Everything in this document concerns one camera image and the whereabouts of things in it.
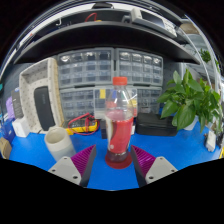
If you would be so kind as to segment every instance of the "orange object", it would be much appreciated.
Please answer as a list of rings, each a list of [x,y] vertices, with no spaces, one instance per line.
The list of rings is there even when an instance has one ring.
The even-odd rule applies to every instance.
[[[128,79],[127,77],[113,77],[113,85],[115,86],[122,86],[122,85],[127,85],[128,84]]]

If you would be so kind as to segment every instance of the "white object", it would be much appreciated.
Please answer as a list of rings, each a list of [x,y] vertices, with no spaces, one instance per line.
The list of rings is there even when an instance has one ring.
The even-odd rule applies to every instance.
[[[153,17],[151,21],[150,19],[146,18],[143,13],[148,15],[146,17],[150,17],[150,19],[151,17]],[[132,20],[132,23],[148,26],[150,28],[153,28],[155,30],[162,32],[163,34],[171,38],[177,37],[176,31],[174,29],[174,25],[167,19],[151,11],[145,12],[135,7],[131,10],[131,20]]]
[[[197,121],[198,121],[198,116],[196,115],[193,122],[190,125],[188,125],[186,128],[184,128],[184,130],[192,131]]]
[[[12,122],[12,126],[16,133],[16,136],[26,138],[30,133],[30,127],[25,117],[17,118],[14,122]]]
[[[64,117],[58,87],[57,61],[54,58],[47,58],[33,64],[21,72],[19,78],[21,106],[30,132],[46,134],[40,125],[34,101],[35,89],[42,86],[48,86],[55,126],[61,126]]]
[[[44,141],[56,161],[63,156],[72,157],[76,154],[70,136],[64,128],[51,127],[45,135]]]
[[[49,173],[55,174],[65,180],[68,180],[74,184],[79,185],[81,181],[81,175],[70,157],[62,157],[54,166],[49,170]]]
[[[215,145],[216,145],[215,143],[216,143],[216,135],[214,132],[209,131],[207,141],[206,141],[206,148],[208,149],[208,151],[210,152],[214,151]]]
[[[157,157],[145,176],[146,183],[150,184],[176,171],[178,170],[164,157]]]

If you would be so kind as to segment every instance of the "blue table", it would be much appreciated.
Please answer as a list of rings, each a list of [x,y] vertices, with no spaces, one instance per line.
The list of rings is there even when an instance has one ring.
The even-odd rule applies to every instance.
[[[219,158],[221,150],[217,146],[213,152],[209,152],[205,148],[203,136],[205,133],[208,133],[208,128],[205,128],[200,134],[200,124],[197,122],[192,131],[180,130],[175,137],[147,136],[135,133],[131,137],[130,145],[138,146],[155,157],[164,156],[180,170],[190,165]],[[9,159],[48,171],[56,162],[45,145],[44,136],[44,134],[30,133],[27,138],[15,137]],[[100,190],[138,188],[133,163],[123,170],[107,166],[104,159],[107,139],[101,138],[100,130],[90,136],[73,135],[71,139],[76,152],[96,144],[97,155],[93,163],[88,188]]]

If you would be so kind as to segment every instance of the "plant leaf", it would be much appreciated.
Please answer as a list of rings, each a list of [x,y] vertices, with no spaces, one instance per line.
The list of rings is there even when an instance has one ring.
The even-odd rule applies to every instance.
[[[177,94],[173,94],[173,95],[172,95],[172,99],[173,99],[174,101],[179,101],[179,100],[180,100],[180,97],[179,97]]]
[[[177,113],[175,114],[175,116],[173,117],[173,120],[172,120],[172,125],[174,127],[177,127],[177,116],[178,116],[179,110],[180,110],[180,108],[178,109]]]
[[[210,86],[206,86],[206,87],[205,87],[205,92],[208,92],[210,89],[211,89]]]
[[[189,80],[189,81],[188,81],[188,85],[189,85],[192,89],[194,89],[194,90],[196,90],[196,91],[198,91],[198,92],[203,92],[203,89],[201,88],[200,84],[199,84],[198,82],[196,82],[194,79]]]
[[[190,73],[190,72],[189,72],[189,70],[187,69],[186,72],[185,72],[185,74],[184,74],[184,78],[183,78],[185,84],[188,83],[188,80],[189,80],[189,73]]]
[[[200,101],[199,100],[194,100],[194,106],[196,110],[200,109]]]
[[[178,93],[183,93],[183,94],[186,94],[185,90],[184,90],[184,87],[181,85],[181,84],[177,84],[175,86],[175,90],[178,92]]]
[[[215,91],[213,91],[212,94],[214,95],[214,97],[215,97],[215,99],[216,99],[216,102],[219,102],[219,100],[220,100],[220,95],[219,95],[217,92],[215,92]]]
[[[190,106],[191,104],[193,104],[194,103],[194,100],[193,99],[186,99],[186,105],[187,106]]]
[[[200,133],[202,133],[205,127],[205,115],[203,113],[201,113],[199,116],[199,122],[200,122]]]
[[[182,80],[177,71],[173,73],[173,80],[176,84],[181,84]]]
[[[211,108],[216,108],[216,106],[217,106],[217,102],[216,102],[216,99],[215,99],[215,97],[214,97],[214,95],[213,94],[209,94],[209,98],[210,98],[210,102],[211,102]]]
[[[171,93],[165,92],[158,99],[157,103],[164,103],[171,97]]]
[[[198,92],[195,95],[192,96],[193,99],[195,100],[202,100],[204,97],[204,93]]]
[[[177,112],[178,105],[171,100],[168,100],[165,106],[163,107],[161,118],[168,117],[171,114]]]
[[[170,81],[168,81],[167,84],[166,84],[166,86],[168,86],[168,85],[170,85],[172,83],[175,83],[173,79],[171,79]]]
[[[169,93],[176,92],[175,87],[176,87],[176,86],[168,88],[168,89],[166,90],[166,92],[169,92]]]
[[[177,130],[186,128],[188,125],[190,125],[195,118],[196,111],[193,109],[193,107],[188,107],[187,105],[182,105],[178,116],[177,116]]]

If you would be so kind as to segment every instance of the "cable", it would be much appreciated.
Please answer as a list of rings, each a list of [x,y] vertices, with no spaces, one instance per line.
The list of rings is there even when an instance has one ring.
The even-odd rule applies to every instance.
[[[95,17],[94,17],[94,21],[96,21],[97,13],[92,13],[92,14],[90,14],[90,15],[85,19],[85,22],[87,22],[88,19],[89,19],[91,16],[93,16],[93,15],[95,15]]]
[[[68,128],[69,128],[69,130],[71,130],[74,134],[78,134],[78,135],[92,135],[93,133],[95,133],[95,132],[98,130],[98,128],[99,128],[99,122],[98,122],[97,119],[94,119],[94,121],[97,122],[97,128],[96,128],[96,130],[93,131],[93,132],[91,132],[91,133],[88,133],[88,134],[83,134],[83,133],[76,132],[76,131],[74,131],[72,128],[69,127],[70,124],[73,123],[74,121],[77,121],[77,120],[79,120],[79,119],[81,119],[81,118],[83,118],[83,117],[86,117],[86,116],[88,116],[88,117],[87,117],[86,120],[85,120],[85,128],[86,128],[86,132],[88,133],[88,132],[89,132],[89,118],[94,118],[94,116],[92,116],[92,115],[89,114],[89,113],[86,113],[86,114],[84,114],[84,115],[82,115],[82,116],[79,116],[79,117],[74,118],[74,119],[72,119],[71,121],[69,121],[69,123],[68,123]]]

